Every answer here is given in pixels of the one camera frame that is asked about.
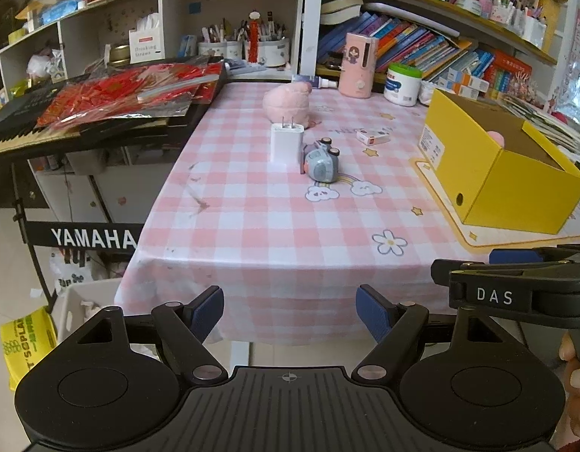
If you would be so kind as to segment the person's right hand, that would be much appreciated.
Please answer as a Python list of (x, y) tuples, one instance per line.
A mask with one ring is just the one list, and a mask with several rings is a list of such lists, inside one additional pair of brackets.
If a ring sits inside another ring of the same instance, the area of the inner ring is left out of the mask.
[(568, 400), (552, 439), (552, 447), (556, 451), (580, 451), (580, 362), (569, 333), (562, 337), (559, 358), (565, 362), (562, 380)]

